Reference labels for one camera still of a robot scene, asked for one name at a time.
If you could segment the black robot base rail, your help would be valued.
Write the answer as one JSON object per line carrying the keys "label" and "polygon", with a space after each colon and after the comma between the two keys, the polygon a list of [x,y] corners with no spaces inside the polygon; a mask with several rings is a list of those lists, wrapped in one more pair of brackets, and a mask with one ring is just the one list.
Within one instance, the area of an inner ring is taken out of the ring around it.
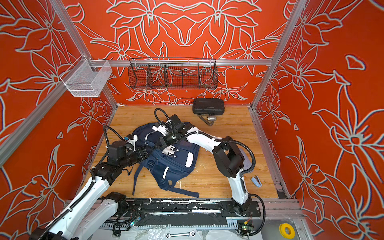
{"label": "black robot base rail", "polygon": [[221,217],[261,217],[258,202],[252,202],[244,214],[230,199],[127,199],[140,213],[152,215],[216,214]]}

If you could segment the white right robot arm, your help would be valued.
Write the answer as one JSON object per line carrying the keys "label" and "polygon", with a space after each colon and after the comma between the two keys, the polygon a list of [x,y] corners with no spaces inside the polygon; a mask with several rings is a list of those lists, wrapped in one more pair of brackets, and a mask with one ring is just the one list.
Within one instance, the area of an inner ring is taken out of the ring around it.
{"label": "white right robot arm", "polygon": [[163,135],[156,143],[162,150],[186,140],[212,153],[218,170],[228,178],[235,212],[240,216],[249,212],[252,197],[246,188],[244,175],[255,168],[256,159],[248,146],[229,136],[211,136],[190,123],[181,122],[177,115],[159,122],[153,129]]}

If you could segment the navy blue student backpack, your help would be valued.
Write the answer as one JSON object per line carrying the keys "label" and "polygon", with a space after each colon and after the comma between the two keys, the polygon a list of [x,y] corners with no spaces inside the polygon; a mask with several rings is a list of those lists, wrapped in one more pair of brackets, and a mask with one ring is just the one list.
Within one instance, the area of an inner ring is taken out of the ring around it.
{"label": "navy blue student backpack", "polygon": [[176,183],[187,177],[195,169],[200,147],[185,140],[163,150],[151,151],[148,158],[139,163],[134,175],[133,194],[137,178],[143,168],[151,172],[160,189],[198,198],[199,193],[176,188]]}

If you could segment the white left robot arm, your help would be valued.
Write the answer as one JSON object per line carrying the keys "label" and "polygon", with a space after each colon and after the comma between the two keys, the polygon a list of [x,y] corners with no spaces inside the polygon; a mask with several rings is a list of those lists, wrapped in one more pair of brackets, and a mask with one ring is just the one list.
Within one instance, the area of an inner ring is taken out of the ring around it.
{"label": "white left robot arm", "polygon": [[136,207],[127,203],[127,197],[120,193],[111,193],[90,215],[91,207],[101,195],[114,183],[127,167],[138,164],[148,158],[146,147],[135,147],[126,141],[115,141],[98,164],[90,170],[91,177],[86,186],[75,196],[69,205],[45,228],[36,228],[30,235],[31,240],[86,240],[104,222],[111,217],[118,217],[112,223],[130,224],[134,219],[123,221],[121,218],[129,213],[138,215]]}

